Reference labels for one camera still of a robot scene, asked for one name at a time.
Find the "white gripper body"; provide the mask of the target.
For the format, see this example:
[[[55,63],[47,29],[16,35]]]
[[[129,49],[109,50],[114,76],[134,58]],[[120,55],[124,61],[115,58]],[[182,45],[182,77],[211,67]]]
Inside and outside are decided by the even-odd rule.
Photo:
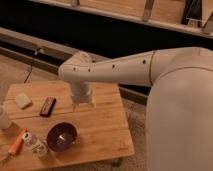
[[[80,104],[90,104],[92,107],[95,106],[95,102],[93,100],[93,92],[89,83],[86,82],[77,82],[70,84],[71,90],[71,99],[72,99],[72,107],[73,110]]]

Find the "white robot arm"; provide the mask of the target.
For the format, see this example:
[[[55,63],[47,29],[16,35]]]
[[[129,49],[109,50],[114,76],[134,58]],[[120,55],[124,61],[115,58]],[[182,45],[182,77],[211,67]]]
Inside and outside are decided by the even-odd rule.
[[[58,69],[78,105],[91,82],[146,86],[148,171],[213,171],[213,50],[152,50],[93,62],[78,52]]]

